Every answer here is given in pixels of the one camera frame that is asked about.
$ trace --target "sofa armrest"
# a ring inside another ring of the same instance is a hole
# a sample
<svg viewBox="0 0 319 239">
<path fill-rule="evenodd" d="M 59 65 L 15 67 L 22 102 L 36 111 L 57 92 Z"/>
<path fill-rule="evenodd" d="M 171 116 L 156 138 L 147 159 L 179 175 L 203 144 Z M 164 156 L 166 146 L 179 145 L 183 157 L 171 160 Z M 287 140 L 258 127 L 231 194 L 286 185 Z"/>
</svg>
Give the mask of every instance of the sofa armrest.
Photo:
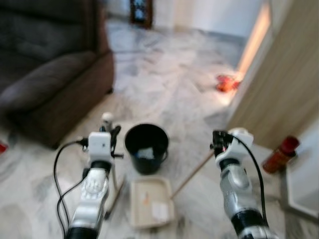
<svg viewBox="0 0 319 239">
<path fill-rule="evenodd" d="M 0 95 L 1 114 L 27 111 L 52 98 L 96 59 L 91 51 L 63 55 L 33 70 Z"/>
</svg>

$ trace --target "white marble floor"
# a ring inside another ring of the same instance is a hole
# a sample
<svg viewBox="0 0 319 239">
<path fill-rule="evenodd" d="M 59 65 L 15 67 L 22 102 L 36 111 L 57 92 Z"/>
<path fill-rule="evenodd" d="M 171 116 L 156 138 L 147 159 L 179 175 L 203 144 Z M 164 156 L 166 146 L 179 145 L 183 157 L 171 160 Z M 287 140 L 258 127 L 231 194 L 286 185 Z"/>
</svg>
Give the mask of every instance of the white marble floor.
<svg viewBox="0 0 319 239">
<path fill-rule="evenodd" d="M 105 96 L 66 137 L 98 130 L 103 112 L 112 112 L 122 126 L 118 152 L 125 152 L 125 133 L 135 124 L 153 122 L 170 137 L 169 157 L 158 174 L 176 188 L 209 150 L 212 131 L 225 127 L 231 94 L 215 91 L 215 75 L 233 74 L 233 65 L 242 51 L 240 39 L 200 31 L 144 31 L 112 20 L 107 25 L 116 58 L 114 93 Z M 56 219 L 57 195 L 52 167 L 56 152 L 50 151 L 8 129 L 0 130 L 0 140 L 10 150 L 0 156 L 0 238 L 59 239 Z M 254 146 L 259 162 L 270 153 Z M 65 150 L 58 166 L 63 189 L 76 183 L 86 165 L 86 155 L 76 146 Z M 257 174 L 252 162 L 244 162 L 259 199 Z M 116 161 L 118 178 L 138 177 L 126 153 Z M 176 221 L 159 229 L 138 231 L 130 227 L 129 183 L 120 195 L 112 218 L 103 223 L 101 239 L 235 239 L 236 234 L 224 214 L 219 189 L 219 170 L 213 160 L 176 197 Z M 268 221 L 283 239 L 318 238 L 318 228 L 300 219 L 298 236 L 286 233 L 286 215 L 279 206 L 279 179 L 265 175 Z M 79 192 L 67 196 L 73 210 Z"/>
</svg>

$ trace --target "black plastic bucket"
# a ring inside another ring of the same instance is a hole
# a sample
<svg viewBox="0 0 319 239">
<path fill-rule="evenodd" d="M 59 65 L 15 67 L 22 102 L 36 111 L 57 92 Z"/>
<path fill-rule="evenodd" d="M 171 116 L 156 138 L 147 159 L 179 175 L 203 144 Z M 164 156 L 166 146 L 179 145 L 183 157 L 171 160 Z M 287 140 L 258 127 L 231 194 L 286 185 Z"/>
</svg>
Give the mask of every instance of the black plastic bucket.
<svg viewBox="0 0 319 239">
<path fill-rule="evenodd" d="M 168 136 L 156 125 L 139 124 L 127 132 L 125 147 L 130 153 L 135 169 L 141 174 L 152 174 L 168 156 Z M 138 157 L 139 150 L 147 148 L 153 149 L 153 157 Z"/>
</svg>

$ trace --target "white tray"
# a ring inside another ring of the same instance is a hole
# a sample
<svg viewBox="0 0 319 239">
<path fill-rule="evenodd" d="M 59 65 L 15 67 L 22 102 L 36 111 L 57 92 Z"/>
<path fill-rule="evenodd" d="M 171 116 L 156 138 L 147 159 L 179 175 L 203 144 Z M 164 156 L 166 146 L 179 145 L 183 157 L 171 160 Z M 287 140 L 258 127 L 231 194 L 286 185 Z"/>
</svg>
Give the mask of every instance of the white tray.
<svg viewBox="0 0 319 239">
<path fill-rule="evenodd" d="M 134 228 L 160 227 L 175 218 L 169 198 L 171 186 L 160 176 L 143 176 L 131 183 L 131 224 Z"/>
</svg>

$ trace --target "broom handle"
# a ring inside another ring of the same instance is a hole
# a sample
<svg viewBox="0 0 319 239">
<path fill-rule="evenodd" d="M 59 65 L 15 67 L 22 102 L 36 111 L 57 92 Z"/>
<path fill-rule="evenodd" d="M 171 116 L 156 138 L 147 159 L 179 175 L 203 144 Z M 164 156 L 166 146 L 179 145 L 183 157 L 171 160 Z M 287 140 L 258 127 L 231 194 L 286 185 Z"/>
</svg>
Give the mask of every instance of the broom handle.
<svg viewBox="0 0 319 239">
<path fill-rule="evenodd" d="M 189 182 L 190 179 L 208 162 L 208 160 L 214 155 L 214 150 L 211 150 L 205 159 L 192 171 L 192 173 L 184 180 L 180 187 L 171 195 L 170 199 L 173 199 L 177 193 Z"/>
</svg>

